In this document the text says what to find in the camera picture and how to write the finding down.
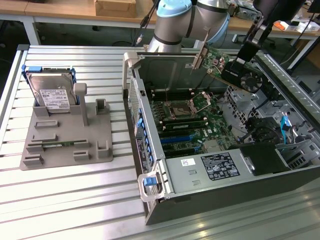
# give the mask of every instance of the cardboard box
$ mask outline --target cardboard box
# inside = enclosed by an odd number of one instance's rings
[[[96,16],[118,18],[137,16],[136,0],[94,0],[94,4]]]
[[[297,27],[297,31],[299,33],[302,33],[304,31],[304,29],[307,27],[308,23],[307,22],[300,22],[299,26]],[[316,24],[315,22],[310,22],[310,24],[308,25],[307,29],[305,29],[305,32],[311,32],[311,31],[319,31],[320,26],[318,24]]]
[[[297,29],[298,26],[298,22],[285,22],[285,21],[281,21],[280,24],[284,27],[284,31],[294,31]]]

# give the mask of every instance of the hard drive label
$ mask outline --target hard drive label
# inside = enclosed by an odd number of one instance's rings
[[[202,156],[201,159],[212,181],[240,176],[237,166],[228,152]]]
[[[69,109],[69,100],[65,89],[40,89],[47,109]]]

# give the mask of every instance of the hard drive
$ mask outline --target hard drive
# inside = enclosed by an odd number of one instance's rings
[[[49,113],[68,113],[70,106],[79,104],[73,68],[25,67],[22,74],[33,92],[35,105],[46,107]]]

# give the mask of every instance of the power supply label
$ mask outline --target power supply label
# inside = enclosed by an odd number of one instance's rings
[[[146,174],[146,173],[150,172],[150,169],[149,169],[145,146],[144,146],[144,142],[143,142],[142,138],[138,138],[136,140],[136,146],[137,146],[138,152],[139,152],[142,173]]]
[[[212,181],[240,176],[236,164],[228,152],[202,156],[201,159]]]

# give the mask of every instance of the aluminum table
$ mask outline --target aluminum table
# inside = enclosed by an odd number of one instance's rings
[[[122,99],[122,59],[128,51],[143,49],[90,46],[18,49],[0,101],[0,239],[319,238],[319,178],[296,191],[145,226]],[[21,76],[23,64],[73,66],[77,82],[88,85],[87,102],[106,99],[111,108],[112,162],[19,169],[34,103],[32,92]]]

